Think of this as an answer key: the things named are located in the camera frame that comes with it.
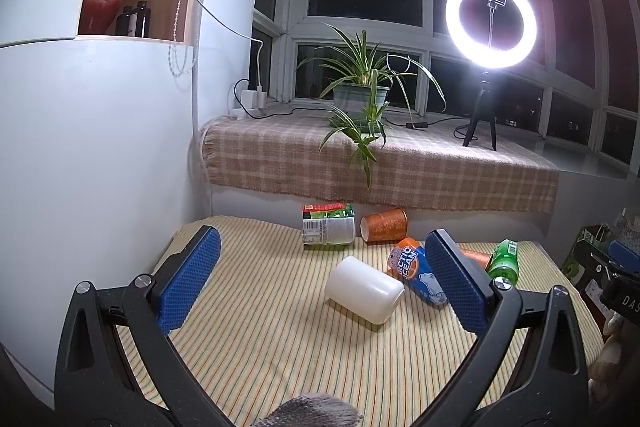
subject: striped tablecloth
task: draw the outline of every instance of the striped tablecloth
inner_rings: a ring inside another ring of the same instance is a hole
[[[386,126],[387,141],[371,145],[367,190],[362,165],[348,160],[355,145],[330,130],[320,116],[268,120],[223,118],[207,132],[204,158],[211,183],[315,200],[402,206],[425,210],[553,211],[558,169],[542,156],[500,137],[491,149],[488,131],[462,147],[452,132],[460,122],[421,131]]]
[[[211,217],[183,227],[165,257],[180,251],[201,225],[216,227],[222,255],[180,330],[170,335],[206,392],[238,426],[249,426],[283,401],[329,393],[363,415],[364,427],[409,425],[449,380],[475,336],[450,306],[434,309],[407,290],[379,327],[324,298],[332,267],[354,255],[386,270],[389,245],[303,248],[300,230]],[[494,245],[461,245],[490,252]],[[560,270],[533,243],[520,243],[521,289],[569,288],[587,363],[602,349],[590,312]],[[162,405],[129,331],[120,329],[129,362],[147,399]],[[495,401],[514,367],[519,330],[484,403]]]

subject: plaid cloth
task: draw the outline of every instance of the plaid cloth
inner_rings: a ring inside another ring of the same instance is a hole
[[[212,184],[258,192],[425,210],[553,210],[556,166],[503,137],[494,152],[480,128],[462,147],[452,136],[457,124],[424,132],[387,125],[386,146],[380,139],[370,147],[378,161],[369,190],[358,158],[347,166],[356,146],[346,136],[318,152],[329,131],[321,116],[223,118],[207,131],[204,158]]]

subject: blue gripper pad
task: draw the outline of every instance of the blue gripper pad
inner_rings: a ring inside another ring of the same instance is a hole
[[[489,276],[478,263],[465,257],[444,230],[435,230],[427,236],[424,253],[462,327],[476,335],[484,333],[489,326],[487,311],[493,298]]]
[[[182,263],[160,296],[158,326],[165,336],[182,326],[193,303],[220,258],[222,242],[210,229]]]

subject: black bottle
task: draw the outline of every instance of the black bottle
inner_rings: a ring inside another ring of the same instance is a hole
[[[129,18],[131,16],[133,6],[125,6],[122,13],[116,19],[116,31],[114,35],[127,36],[129,34]]]
[[[146,1],[138,1],[129,17],[129,37],[148,37],[150,22],[151,8],[146,7]]]

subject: white cup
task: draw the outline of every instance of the white cup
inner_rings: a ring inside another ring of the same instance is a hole
[[[404,285],[353,256],[331,270],[324,295],[373,324],[384,323],[398,305]]]

